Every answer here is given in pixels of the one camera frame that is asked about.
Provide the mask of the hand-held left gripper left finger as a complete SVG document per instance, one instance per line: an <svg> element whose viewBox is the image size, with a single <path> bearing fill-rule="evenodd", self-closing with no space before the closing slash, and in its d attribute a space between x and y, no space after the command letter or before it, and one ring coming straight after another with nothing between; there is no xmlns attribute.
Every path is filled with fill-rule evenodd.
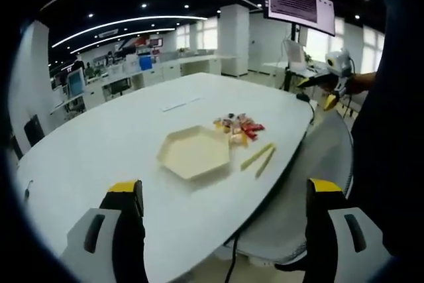
<svg viewBox="0 0 424 283"><path fill-rule="evenodd" d="M61 261L78 282L146 282L142 182L119 182L67 234Z"/></svg>

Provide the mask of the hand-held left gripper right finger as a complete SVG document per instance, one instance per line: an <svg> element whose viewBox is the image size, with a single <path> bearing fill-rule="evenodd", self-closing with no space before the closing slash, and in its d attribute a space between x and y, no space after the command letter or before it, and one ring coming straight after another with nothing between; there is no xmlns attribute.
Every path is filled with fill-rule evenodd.
<svg viewBox="0 0 424 283"><path fill-rule="evenodd" d="M340 187L309 179L306 216L307 282L378 281L391 259L382 232Z"/></svg>

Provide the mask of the person's right hand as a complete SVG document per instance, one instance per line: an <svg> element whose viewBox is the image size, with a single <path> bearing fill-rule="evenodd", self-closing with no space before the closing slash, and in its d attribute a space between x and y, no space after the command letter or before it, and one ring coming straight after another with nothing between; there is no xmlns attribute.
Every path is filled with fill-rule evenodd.
<svg viewBox="0 0 424 283"><path fill-rule="evenodd" d="M346 94L357 95L369 91L375 82L376 72L367 74L353 74L346 83Z"/></svg>

